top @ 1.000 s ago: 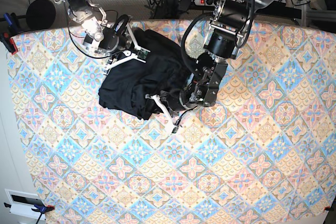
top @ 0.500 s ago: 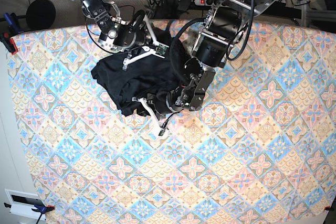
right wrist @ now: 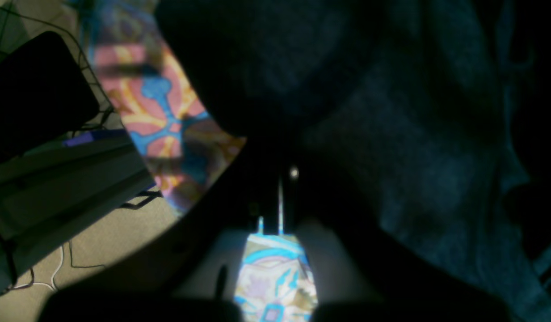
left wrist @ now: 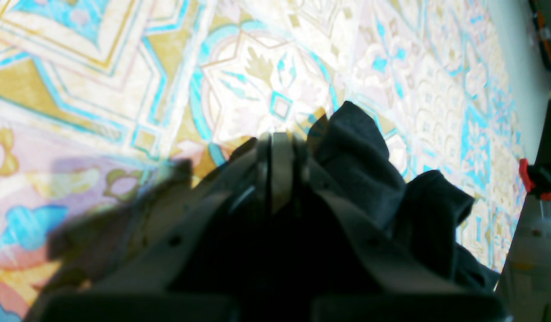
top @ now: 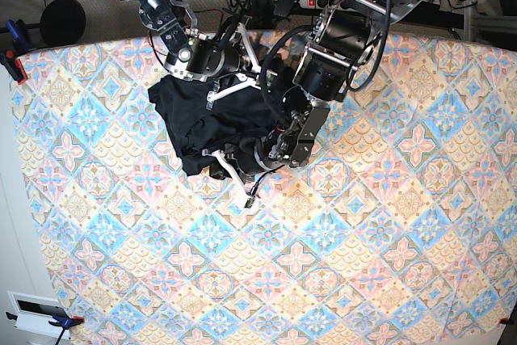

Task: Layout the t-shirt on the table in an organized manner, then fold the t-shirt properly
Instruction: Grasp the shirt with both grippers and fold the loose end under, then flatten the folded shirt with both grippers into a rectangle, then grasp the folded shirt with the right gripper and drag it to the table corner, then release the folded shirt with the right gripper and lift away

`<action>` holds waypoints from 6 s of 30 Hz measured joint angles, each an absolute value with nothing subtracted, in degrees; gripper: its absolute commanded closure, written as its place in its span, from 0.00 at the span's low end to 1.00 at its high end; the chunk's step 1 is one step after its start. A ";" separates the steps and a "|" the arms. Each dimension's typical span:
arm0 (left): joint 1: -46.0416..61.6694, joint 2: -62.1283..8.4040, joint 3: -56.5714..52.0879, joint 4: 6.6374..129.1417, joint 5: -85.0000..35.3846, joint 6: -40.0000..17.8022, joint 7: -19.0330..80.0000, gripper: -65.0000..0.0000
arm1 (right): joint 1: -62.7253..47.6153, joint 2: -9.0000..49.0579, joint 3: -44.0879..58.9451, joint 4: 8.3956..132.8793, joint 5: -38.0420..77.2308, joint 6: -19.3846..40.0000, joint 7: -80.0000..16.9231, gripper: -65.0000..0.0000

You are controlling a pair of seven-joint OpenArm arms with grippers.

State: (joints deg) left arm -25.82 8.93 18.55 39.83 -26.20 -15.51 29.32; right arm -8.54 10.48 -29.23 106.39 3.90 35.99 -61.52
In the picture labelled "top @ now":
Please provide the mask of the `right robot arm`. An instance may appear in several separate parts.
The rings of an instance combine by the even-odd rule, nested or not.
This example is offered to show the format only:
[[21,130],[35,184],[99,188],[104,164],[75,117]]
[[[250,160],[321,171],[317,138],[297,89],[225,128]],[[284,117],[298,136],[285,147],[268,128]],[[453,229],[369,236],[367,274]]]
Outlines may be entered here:
[[208,82],[207,109],[241,90],[260,89],[261,66],[245,25],[244,11],[232,13],[214,34],[204,34],[190,5],[183,0],[137,0],[139,17],[156,32],[167,50],[159,62],[185,82]]

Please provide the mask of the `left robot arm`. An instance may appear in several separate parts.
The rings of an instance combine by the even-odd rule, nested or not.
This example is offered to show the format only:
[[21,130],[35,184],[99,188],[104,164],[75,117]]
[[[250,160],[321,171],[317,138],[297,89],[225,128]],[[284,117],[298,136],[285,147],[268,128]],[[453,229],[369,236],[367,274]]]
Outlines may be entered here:
[[[253,200],[256,183],[246,187],[255,175],[289,166],[306,165],[314,140],[330,113],[330,102],[342,101],[358,68],[371,57],[378,69],[389,26],[410,12],[421,0],[324,0],[315,26],[295,27],[285,33],[264,57],[257,84],[263,101],[277,126],[267,136],[246,133],[224,143],[220,149],[204,149],[214,158],[209,174],[214,179],[231,178]],[[269,65],[284,44],[301,33],[307,35],[305,50],[293,79],[269,78]],[[285,85],[281,99],[275,97]]]

